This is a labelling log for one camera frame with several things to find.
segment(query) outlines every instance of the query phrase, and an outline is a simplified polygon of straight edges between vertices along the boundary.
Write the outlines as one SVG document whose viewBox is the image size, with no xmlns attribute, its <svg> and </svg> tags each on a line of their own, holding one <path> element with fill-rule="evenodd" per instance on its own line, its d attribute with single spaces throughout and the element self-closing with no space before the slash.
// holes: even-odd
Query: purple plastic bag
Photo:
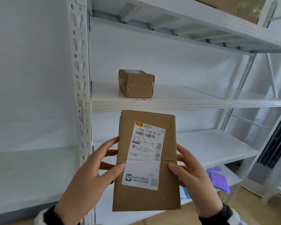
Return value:
<svg viewBox="0 0 281 225">
<path fill-rule="evenodd" d="M 207 171 L 222 171 L 222 169 L 219 166 L 208 168 Z"/>
<path fill-rule="evenodd" d="M 224 175 L 220 175 L 211 171 L 207 172 L 214 188 L 222 190 L 226 193 L 231 193 L 227 179 Z"/>
</svg>

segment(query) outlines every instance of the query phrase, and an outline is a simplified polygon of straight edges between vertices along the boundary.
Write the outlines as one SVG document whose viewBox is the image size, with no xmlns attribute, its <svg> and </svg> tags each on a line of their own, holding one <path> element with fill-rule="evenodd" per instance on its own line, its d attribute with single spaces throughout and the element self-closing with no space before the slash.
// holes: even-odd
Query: shipping label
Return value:
<svg viewBox="0 0 281 225">
<path fill-rule="evenodd" d="M 122 185 L 157 190 L 165 129 L 135 122 Z"/>
</svg>

